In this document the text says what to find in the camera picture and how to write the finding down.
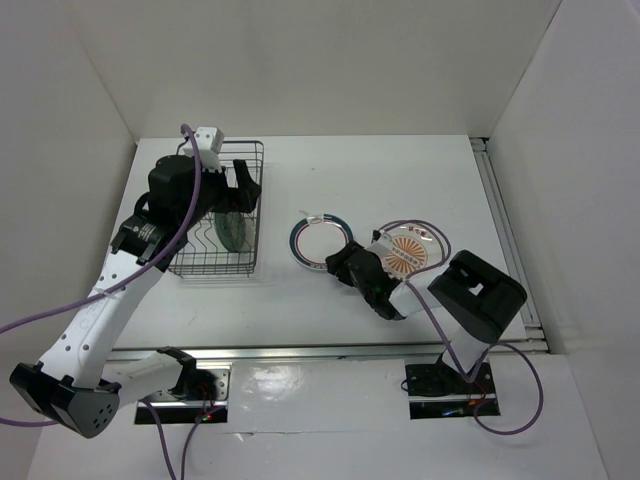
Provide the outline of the clear glass plate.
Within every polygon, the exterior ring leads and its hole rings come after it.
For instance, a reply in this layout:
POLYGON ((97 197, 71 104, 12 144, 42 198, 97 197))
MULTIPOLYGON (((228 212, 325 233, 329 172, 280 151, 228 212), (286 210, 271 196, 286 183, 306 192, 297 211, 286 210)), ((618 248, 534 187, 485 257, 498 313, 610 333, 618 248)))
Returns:
POLYGON ((242 214, 240 222, 240 244, 239 250, 242 253, 250 252, 255 247, 256 224, 254 217, 250 214, 242 214))

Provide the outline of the green red rimmed plate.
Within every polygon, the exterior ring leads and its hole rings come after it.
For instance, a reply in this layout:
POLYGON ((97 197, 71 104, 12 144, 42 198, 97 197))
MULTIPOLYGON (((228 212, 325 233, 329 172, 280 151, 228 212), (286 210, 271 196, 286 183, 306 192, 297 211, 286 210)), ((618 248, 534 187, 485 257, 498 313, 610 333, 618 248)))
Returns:
POLYGON ((343 219, 323 213, 299 220, 289 233, 288 246, 300 266, 324 273, 328 271, 326 258, 353 239, 352 229, 343 219))

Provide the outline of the blue patterned plate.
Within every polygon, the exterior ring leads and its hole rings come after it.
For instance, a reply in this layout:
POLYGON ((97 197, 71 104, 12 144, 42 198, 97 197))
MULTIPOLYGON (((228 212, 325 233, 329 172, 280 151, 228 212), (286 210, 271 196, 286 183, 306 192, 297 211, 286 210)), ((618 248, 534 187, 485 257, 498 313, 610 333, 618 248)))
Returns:
POLYGON ((222 246, 229 252, 240 253, 239 236, 242 214, 239 212, 215 213, 215 231, 222 246))

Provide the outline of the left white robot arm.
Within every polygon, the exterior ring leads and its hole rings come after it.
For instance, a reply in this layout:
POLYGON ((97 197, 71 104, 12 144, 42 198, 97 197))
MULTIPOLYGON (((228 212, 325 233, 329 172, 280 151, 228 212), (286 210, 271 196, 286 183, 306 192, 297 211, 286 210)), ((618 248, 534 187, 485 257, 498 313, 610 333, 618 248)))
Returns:
POLYGON ((90 296, 70 305, 75 316, 34 364, 20 363, 10 383, 55 424, 94 438, 120 407, 166 391, 176 399, 208 398, 214 378, 174 347, 110 367, 108 357, 146 294, 184 248, 189 231, 210 213, 251 213, 261 195, 243 160, 229 185, 219 154, 223 133, 182 125, 176 154, 156 162, 148 190, 110 243, 90 296))

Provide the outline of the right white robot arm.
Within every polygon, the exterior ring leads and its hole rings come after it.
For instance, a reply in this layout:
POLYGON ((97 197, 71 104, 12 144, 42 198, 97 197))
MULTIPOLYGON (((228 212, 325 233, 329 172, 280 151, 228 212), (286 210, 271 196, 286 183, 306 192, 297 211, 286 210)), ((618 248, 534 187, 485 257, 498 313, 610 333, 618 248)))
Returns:
POLYGON ((444 351, 432 368, 428 396, 460 391, 478 376, 495 345, 527 300, 513 278, 468 250, 456 253, 444 272, 427 272, 426 249, 403 248, 378 239, 369 247, 355 241, 326 258, 327 271, 360 293, 369 307, 389 321, 424 313, 441 336, 444 351))

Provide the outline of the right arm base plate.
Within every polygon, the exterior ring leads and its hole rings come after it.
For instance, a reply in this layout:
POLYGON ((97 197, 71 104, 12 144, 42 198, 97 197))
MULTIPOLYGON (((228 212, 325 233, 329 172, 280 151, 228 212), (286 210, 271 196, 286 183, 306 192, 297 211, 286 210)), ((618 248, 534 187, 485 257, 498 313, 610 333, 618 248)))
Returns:
POLYGON ((444 364, 409 364, 400 388, 409 397, 411 420, 499 416, 500 407, 490 365, 481 365, 473 383, 444 364))

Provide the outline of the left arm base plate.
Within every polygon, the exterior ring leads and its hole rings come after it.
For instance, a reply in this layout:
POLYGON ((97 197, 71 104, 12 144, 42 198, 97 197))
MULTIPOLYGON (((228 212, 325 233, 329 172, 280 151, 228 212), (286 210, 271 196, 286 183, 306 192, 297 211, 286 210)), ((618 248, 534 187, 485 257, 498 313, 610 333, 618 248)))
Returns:
POLYGON ((206 372, 188 393, 158 391, 146 397, 163 425, 193 425, 198 419, 204 424, 228 421, 231 367, 215 365, 206 372))

